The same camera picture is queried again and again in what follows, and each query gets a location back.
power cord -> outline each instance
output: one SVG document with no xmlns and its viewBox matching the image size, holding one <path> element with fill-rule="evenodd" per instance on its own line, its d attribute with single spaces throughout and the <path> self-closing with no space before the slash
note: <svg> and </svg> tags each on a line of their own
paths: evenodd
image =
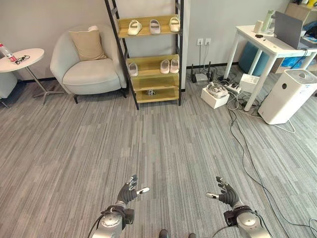
<svg viewBox="0 0 317 238">
<path fill-rule="evenodd" d="M 246 141 L 246 138 L 245 138 L 244 134 L 242 133 L 242 131 L 241 131 L 241 129 L 240 129 L 239 123 L 236 121 L 236 120 L 237 120 L 237 115 L 235 114 L 234 111 L 231 111 L 230 109 L 228 109 L 228 111 L 229 111 L 229 115 L 230 115 L 230 118 L 231 118 L 231 120 L 229 121 L 229 124 L 230 124 L 230 132 L 231 132 L 231 134 L 233 135 L 233 137 L 235 138 L 235 140 L 239 143 L 239 145 L 240 145 L 240 147 L 241 147 L 241 149 L 242 149 L 242 166 L 243 166 L 243 169 L 244 169 L 244 171 L 246 172 L 246 174 L 247 174 L 255 183 L 259 184 L 259 185 L 262 187 L 262 189 L 263 189 L 263 191 L 264 191 L 264 193 L 265 193 L 265 195 L 266 195 L 266 197 L 267 197 L 267 199 L 268 199 L 268 202 L 269 202 L 269 204 L 270 204 L 270 207 L 271 207 L 271 209 L 272 209 L 272 211 L 273 211 L 275 217 L 277 218 L 277 221 L 279 222 L 279 224 L 280 224 L 281 227 L 283 228 L 283 230 L 284 230 L 286 236 L 289 238 L 288 233 L 286 232 L 286 230 L 285 230 L 285 228 L 283 227 L 281 221 L 280 221 L 279 218 L 277 217 L 277 214 L 276 214 L 275 210 L 273 209 L 271 200 L 269 199 L 269 196 L 268 196 L 267 192 L 268 192 L 269 195 L 272 197 L 272 199 L 273 199 L 273 201 L 274 201 L 274 203 L 275 203 L 275 205 L 276 205 L 276 207 L 277 207 L 277 209 L 278 209 L 280 215 L 282 216 L 282 218 L 283 218 L 286 222 L 288 222 L 289 224 L 294 225 L 294 226 L 308 227 L 308 228 L 311 229 L 311 231 L 314 230 L 315 232 L 317 232 L 317 230 L 316 230 L 315 228 L 312 228 L 312 226 L 311 226 L 311 220 L 314 220 L 314 221 L 315 221 L 315 219 L 310 219 L 309 225 L 304 225 L 304 224 L 295 224 L 295 223 L 292 223 L 292 222 L 288 221 L 288 220 L 284 217 L 284 215 L 282 214 L 281 210 L 279 209 L 279 207 L 278 207 L 278 205 L 277 205 L 277 203 L 276 203 L 276 201 L 275 201 L 275 198 L 273 197 L 273 195 L 271 194 L 271 192 L 263 185 L 263 182 L 262 182 L 262 179 L 261 179 L 261 177 L 260 177 L 260 174 L 259 174 L 259 172 L 257 171 L 257 169 L 256 169 L 256 167 L 255 167 L 255 165 L 254 165 L 254 162 L 253 162 L 253 159 L 252 159 L 252 156 L 251 156 L 251 152 L 250 152 L 248 143 L 247 143 L 247 141 Z M 247 147 L 247 150 L 248 150 L 248 153 L 249 153 L 249 156 L 250 156 L 251 164 L 252 164 L 253 169 L 255 170 L 255 172 L 256 172 L 256 174 L 257 174 L 257 176 L 258 176 L 260 182 L 258 182 L 255 178 L 253 178 L 253 177 L 247 172 L 247 170 L 246 170 L 246 168 L 245 168 L 245 165 L 244 165 L 244 155 L 245 155 L 244 148 L 243 148 L 241 142 L 238 140 L 238 138 L 236 137 L 236 135 L 235 135 L 235 134 L 233 133 L 233 131 L 232 131 L 232 127 L 234 126 L 234 123 L 235 123 L 235 122 L 236 122 L 236 124 L 237 124 L 237 126 L 238 126 L 238 130 L 239 130 L 240 134 L 242 135 L 242 137 L 243 137 L 243 139 L 244 139 L 244 143 L 246 144 L 246 147 Z"/>
</svg>

chair leg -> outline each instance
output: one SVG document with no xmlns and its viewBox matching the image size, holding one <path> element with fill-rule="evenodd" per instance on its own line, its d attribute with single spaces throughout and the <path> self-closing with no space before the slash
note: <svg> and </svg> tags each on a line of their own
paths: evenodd
<svg viewBox="0 0 317 238">
<path fill-rule="evenodd" d="M 75 95 L 74 95 L 74 100 L 75 100 L 75 103 L 76 103 L 76 104 L 78 104 L 77 97 L 78 97 L 78 95 L 75 94 Z"/>
<path fill-rule="evenodd" d="M 124 98 L 127 98 L 127 96 L 125 95 L 125 91 L 124 91 L 124 89 L 119 89 L 120 90 L 120 92 L 122 93 L 122 95 L 124 96 Z"/>
<path fill-rule="evenodd" d="M 7 104 L 5 104 L 3 101 L 1 101 L 1 103 L 6 107 L 6 108 L 10 108 Z"/>
</svg>

laptop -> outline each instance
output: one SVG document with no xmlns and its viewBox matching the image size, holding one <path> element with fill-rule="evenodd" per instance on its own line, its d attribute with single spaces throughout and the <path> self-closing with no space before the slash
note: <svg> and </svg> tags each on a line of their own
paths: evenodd
<svg viewBox="0 0 317 238">
<path fill-rule="evenodd" d="M 302 28 L 303 21 L 279 11 L 275 12 L 274 34 L 276 38 L 297 50 L 317 49 L 317 44 L 301 37 Z"/>
</svg>

water bottle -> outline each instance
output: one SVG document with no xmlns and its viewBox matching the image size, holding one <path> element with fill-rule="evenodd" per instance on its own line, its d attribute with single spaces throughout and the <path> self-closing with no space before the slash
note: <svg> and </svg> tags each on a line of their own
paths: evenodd
<svg viewBox="0 0 317 238">
<path fill-rule="evenodd" d="M 2 52 L 2 54 L 7 56 L 11 62 L 16 62 L 16 57 L 1 43 L 0 43 L 0 51 Z"/>
</svg>

wooden shelf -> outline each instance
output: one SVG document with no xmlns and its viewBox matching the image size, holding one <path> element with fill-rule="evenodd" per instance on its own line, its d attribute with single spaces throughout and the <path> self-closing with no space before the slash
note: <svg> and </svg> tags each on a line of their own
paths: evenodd
<svg viewBox="0 0 317 238">
<path fill-rule="evenodd" d="M 148 16 L 148 17 L 135 17 L 135 18 L 121 18 L 118 19 L 118 26 L 119 38 L 126 38 L 126 37 L 137 37 L 137 36 L 157 36 L 152 35 L 150 33 L 149 24 L 152 19 L 155 19 L 160 24 L 160 34 L 159 35 L 167 35 L 167 34 L 178 34 L 178 32 L 171 32 L 169 28 L 169 21 L 172 17 L 177 17 L 177 14 L 173 15 L 165 15 L 165 16 Z M 142 30 L 136 36 L 129 36 L 128 29 L 129 24 L 132 20 L 137 20 L 142 24 Z"/>
<path fill-rule="evenodd" d="M 155 57 L 140 57 L 140 58 L 129 58 L 127 64 L 136 63 L 138 66 L 138 76 L 131 78 L 151 78 L 151 77 L 165 77 L 175 75 L 174 73 L 163 74 L 159 70 L 160 63 L 163 60 L 178 59 L 178 55 L 168 56 L 155 56 Z"/>
<path fill-rule="evenodd" d="M 138 103 L 150 103 L 160 101 L 170 101 L 178 99 L 178 88 L 168 88 L 155 90 L 157 94 L 147 95 L 146 91 L 136 92 L 136 98 Z"/>
<path fill-rule="evenodd" d="M 156 77 L 156 78 L 132 78 L 134 91 L 145 91 L 150 89 L 178 88 L 179 76 Z"/>
</svg>

